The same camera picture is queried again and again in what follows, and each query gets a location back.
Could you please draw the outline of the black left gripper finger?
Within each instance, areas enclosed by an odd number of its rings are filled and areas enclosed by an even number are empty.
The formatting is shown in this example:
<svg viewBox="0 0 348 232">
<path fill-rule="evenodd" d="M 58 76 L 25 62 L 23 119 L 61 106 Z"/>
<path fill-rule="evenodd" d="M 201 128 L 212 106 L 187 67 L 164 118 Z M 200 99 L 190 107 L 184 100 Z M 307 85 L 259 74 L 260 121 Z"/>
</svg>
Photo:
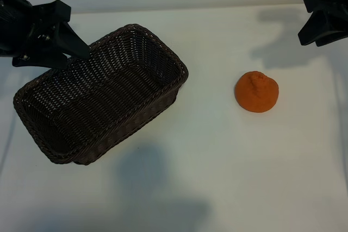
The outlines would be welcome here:
<svg viewBox="0 0 348 232">
<path fill-rule="evenodd" d="M 74 32 L 67 22 L 56 25 L 54 39 L 60 52 L 78 59 L 90 57 L 90 47 Z"/>
<path fill-rule="evenodd" d="M 62 53 L 38 53 L 24 54 L 12 59 L 14 67 L 45 67 L 53 69 L 64 69 L 67 65 L 67 56 Z"/>
</svg>

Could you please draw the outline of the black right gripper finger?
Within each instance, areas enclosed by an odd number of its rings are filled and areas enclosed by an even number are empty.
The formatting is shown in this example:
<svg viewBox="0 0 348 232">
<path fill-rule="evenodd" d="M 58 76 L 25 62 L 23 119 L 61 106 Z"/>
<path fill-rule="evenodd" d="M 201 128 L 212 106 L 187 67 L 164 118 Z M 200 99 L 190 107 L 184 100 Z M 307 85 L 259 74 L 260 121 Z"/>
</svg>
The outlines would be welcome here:
<svg viewBox="0 0 348 232">
<path fill-rule="evenodd" d="M 315 43 L 318 47 L 347 38 L 347 30 L 320 30 L 316 33 Z"/>
<path fill-rule="evenodd" d="M 302 46 L 315 42 L 317 46 L 324 46 L 334 41 L 335 30 L 328 15 L 323 11 L 315 11 L 298 33 Z"/>
</svg>

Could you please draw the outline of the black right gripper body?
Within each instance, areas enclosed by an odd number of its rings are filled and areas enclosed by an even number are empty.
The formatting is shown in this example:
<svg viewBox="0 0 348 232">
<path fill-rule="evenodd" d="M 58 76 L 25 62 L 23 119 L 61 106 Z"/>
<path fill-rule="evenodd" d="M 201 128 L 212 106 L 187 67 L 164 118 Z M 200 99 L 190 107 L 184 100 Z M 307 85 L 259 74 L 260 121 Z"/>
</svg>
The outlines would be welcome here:
<svg viewBox="0 0 348 232">
<path fill-rule="evenodd" d="M 311 14 L 308 25 L 326 32 L 347 31 L 347 0 L 303 0 Z"/>
</svg>

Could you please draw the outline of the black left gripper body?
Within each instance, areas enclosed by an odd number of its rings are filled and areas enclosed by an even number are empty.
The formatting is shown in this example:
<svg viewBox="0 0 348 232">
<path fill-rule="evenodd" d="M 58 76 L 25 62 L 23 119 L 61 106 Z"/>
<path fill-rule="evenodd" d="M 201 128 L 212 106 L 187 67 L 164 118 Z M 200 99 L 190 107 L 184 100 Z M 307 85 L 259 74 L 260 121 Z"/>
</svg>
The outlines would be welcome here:
<svg viewBox="0 0 348 232">
<path fill-rule="evenodd" d="M 65 61 L 71 49 L 65 38 L 71 7 L 60 0 L 31 5 L 1 0 L 1 56 L 15 61 Z"/>
</svg>

